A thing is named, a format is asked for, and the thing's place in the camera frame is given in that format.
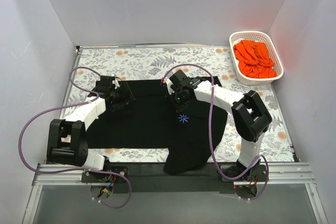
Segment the white perforated plastic basket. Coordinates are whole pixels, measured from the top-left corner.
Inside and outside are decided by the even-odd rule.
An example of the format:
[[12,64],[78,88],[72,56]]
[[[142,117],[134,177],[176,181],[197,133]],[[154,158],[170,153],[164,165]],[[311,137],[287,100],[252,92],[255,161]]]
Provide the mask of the white perforated plastic basket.
[[284,69],[270,37],[260,31],[239,31],[229,37],[238,80],[250,86],[280,79]]

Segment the black t shirt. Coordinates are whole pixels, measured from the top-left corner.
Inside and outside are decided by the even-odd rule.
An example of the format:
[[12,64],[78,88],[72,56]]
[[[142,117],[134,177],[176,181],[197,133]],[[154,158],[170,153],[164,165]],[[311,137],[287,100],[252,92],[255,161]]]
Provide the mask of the black t shirt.
[[167,148],[163,170],[175,175],[204,166],[211,156],[209,103],[191,100],[178,111],[159,80],[123,81],[135,101],[107,109],[87,129],[89,148]]

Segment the aluminium front rail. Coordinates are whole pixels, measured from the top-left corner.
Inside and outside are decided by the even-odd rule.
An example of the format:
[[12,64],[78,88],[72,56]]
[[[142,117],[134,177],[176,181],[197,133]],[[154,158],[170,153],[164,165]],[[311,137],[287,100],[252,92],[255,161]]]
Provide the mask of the aluminium front rail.
[[[162,171],[161,163],[125,163],[129,168],[128,179],[132,178],[182,178],[195,177],[196,172],[171,176]],[[58,174],[36,174],[33,185],[80,185],[83,171],[75,170]],[[269,184],[314,184],[315,178],[309,164],[300,162],[275,162],[269,164]]]

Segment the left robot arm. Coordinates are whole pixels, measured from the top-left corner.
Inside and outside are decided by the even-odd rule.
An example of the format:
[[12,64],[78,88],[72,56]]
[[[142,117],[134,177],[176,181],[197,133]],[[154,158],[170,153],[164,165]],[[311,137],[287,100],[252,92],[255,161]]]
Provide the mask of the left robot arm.
[[114,112],[135,101],[129,87],[94,88],[84,105],[64,119],[54,119],[49,126],[47,161],[93,170],[100,182],[111,178],[106,158],[88,150],[87,129],[106,111]]

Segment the aluminium rail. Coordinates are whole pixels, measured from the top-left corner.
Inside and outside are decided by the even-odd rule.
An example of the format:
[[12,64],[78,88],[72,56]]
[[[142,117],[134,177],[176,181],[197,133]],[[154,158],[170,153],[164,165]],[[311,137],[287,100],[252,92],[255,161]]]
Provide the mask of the aluminium rail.
[[[125,163],[129,168],[128,179],[132,178],[182,178],[195,177],[196,172],[171,176],[162,171],[161,163]],[[75,170],[58,174],[36,174],[33,185],[80,185],[83,171]],[[275,162],[269,164],[269,184],[314,184],[315,178],[309,164],[300,162]]]
[[121,44],[107,46],[76,46],[78,51],[84,49],[122,49],[122,48],[175,48],[175,47],[229,47],[229,45],[206,45],[206,44]]

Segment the floral patterned table mat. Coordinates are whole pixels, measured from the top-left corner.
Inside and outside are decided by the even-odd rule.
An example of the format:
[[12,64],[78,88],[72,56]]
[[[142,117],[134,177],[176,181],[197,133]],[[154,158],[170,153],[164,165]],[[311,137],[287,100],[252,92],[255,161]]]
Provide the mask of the floral patterned table mat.
[[[89,67],[106,76],[115,74],[122,80],[150,80],[160,79],[170,68],[183,63],[205,68],[213,76],[218,76],[226,89],[237,92],[256,91],[272,116],[260,152],[268,162],[294,162],[292,142],[271,84],[242,84],[236,76],[228,47],[90,48],[83,49],[79,59],[75,61],[75,67]],[[97,78],[93,72],[79,69],[74,75],[74,83],[92,89]],[[216,160],[234,162],[240,148],[240,136],[236,132],[233,117],[228,115],[224,136],[215,150]],[[167,148],[98,148],[92,152],[108,156],[112,162],[164,162],[168,155]]]

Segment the orange t shirt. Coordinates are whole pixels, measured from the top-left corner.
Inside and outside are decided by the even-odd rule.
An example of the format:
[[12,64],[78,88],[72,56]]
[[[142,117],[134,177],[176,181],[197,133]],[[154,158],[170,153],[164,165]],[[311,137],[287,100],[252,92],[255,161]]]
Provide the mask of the orange t shirt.
[[274,61],[269,57],[263,42],[241,40],[233,46],[241,73],[249,78],[269,79],[277,76]]

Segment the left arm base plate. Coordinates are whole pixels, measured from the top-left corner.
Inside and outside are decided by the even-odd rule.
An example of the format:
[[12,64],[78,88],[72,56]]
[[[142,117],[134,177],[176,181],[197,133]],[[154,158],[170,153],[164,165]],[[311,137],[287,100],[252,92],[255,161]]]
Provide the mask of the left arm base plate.
[[125,180],[121,178],[120,176],[114,176],[110,173],[116,173],[119,175],[122,175],[124,177],[127,177],[128,175],[128,167],[127,166],[111,166],[107,170],[107,174],[102,173],[94,173],[85,171],[82,173],[81,182],[82,183],[110,183],[110,182],[117,182],[117,183],[125,183]]

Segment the aluminium back rail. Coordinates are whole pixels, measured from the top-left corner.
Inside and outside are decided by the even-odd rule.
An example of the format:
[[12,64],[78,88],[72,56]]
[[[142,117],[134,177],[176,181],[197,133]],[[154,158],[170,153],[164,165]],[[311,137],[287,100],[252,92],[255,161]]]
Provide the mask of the aluminium back rail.
[[206,45],[206,44],[121,44],[107,46],[76,46],[78,51],[84,49],[122,49],[122,48],[175,48],[175,47],[229,47],[229,45]]

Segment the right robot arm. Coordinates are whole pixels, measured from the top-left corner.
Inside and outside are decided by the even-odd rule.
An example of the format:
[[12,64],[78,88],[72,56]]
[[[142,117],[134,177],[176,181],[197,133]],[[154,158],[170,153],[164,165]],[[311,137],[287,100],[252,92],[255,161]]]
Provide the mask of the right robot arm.
[[[172,77],[161,79],[167,88],[168,94],[176,99],[178,104],[193,98],[197,101],[209,103],[208,138],[213,162],[218,173],[228,181],[238,179],[251,180],[256,174],[260,159],[265,158],[260,154],[262,140],[272,118],[265,104],[255,91],[239,93],[220,87],[214,80],[207,81],[200,78],[184,78],[173,80]],[[227,176],[220,169],[216,161],[212,136],[213,108],[218,107],[234,118],[236,131],[241,137],[241,150],[237,160],[237,173],[234,177]]]

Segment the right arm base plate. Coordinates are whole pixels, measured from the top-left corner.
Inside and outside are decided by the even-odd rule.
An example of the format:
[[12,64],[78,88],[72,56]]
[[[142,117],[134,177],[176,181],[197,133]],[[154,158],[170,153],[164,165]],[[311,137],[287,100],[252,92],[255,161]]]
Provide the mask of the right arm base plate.
[[[238,167],[236,163],[222,163],[219,165],[221,172],[230,178],[240,175],[245,168]],[[253,166],[242,177],[237,179],[238,182],[265,182],[267,177],[266,166],[259,164]]]

